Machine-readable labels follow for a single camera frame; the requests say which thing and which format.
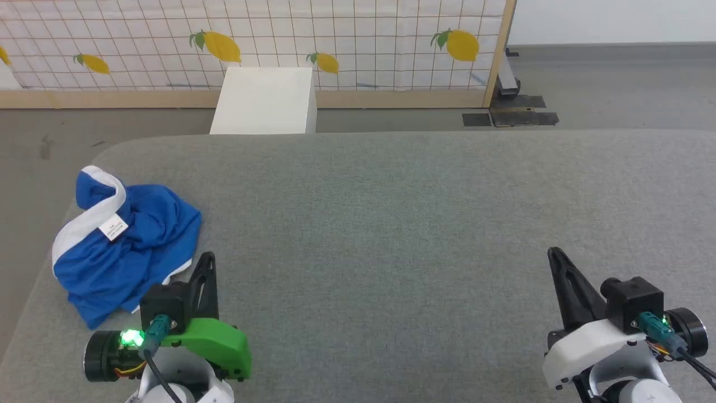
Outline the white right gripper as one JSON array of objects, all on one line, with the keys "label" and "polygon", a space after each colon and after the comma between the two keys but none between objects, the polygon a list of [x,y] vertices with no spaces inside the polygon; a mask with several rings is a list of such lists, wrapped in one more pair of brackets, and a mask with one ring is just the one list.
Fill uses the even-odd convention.
[{"label": "white right gripper", "polygon": [[547,386],[557,388],[628,342],[644,341],[645,334],[625,334],[605,319],[606,302],[562,249],[551,247],[547,255],[563,329],[570,332],[548,349],[542,364]]}]

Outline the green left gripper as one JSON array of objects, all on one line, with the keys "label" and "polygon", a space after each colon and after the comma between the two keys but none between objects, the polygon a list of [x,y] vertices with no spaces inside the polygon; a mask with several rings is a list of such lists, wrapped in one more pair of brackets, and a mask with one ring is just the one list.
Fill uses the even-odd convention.
[{"label": "green left gripper", "polygon": [[246,335],[219,320],[216,258],[203,252],[189,280],[189,324],[169,334],[163,347],[185,348],[222,371],[226,378],[252,377],[253,360]]}]

